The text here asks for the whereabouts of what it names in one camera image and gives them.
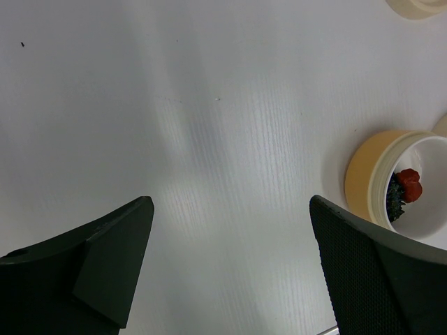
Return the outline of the cream lid orange handle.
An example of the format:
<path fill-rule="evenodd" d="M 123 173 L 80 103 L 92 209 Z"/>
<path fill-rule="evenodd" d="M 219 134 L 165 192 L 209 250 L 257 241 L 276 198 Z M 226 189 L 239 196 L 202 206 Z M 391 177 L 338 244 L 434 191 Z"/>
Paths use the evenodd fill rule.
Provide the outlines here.
<path fill-rule="evenodd" d="M 386 3 L 408 20 L 423 20 L 446 11 L 446 0 L 386 0 Z"/>

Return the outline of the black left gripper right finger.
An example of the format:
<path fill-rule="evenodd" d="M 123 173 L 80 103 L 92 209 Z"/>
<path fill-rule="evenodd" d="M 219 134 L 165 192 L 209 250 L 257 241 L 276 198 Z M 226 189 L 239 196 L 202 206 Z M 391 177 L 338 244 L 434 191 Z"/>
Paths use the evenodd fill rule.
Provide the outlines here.
<path fill-rule="evenodd" d="M 315 195 L 309 213 L 340 334 L 445 334 L 446 251 Z"/>

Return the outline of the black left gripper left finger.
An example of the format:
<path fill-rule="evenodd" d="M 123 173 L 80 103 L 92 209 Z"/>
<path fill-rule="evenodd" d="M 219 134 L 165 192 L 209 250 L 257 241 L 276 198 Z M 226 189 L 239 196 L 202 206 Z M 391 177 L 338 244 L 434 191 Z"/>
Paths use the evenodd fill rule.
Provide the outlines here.
<path fill-rule="evenodd" d="M 118 334 L 127 326 L 154 216 L 142 196 L 1 257 L 2 334 Z"/>

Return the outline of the black sea cucumber toy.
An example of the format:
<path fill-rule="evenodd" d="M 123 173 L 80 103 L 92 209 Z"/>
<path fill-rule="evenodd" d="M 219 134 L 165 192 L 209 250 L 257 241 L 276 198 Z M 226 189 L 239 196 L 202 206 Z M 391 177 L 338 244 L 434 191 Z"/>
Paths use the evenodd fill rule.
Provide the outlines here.
<path fill-rule="evenodd" d="M 404 188 L 398 182 L 397 175 L 393 173 L 386 192 L 386 213 L 391 223 L 396 221 L 404 213 L 402 207 L 405 205 Z"/>

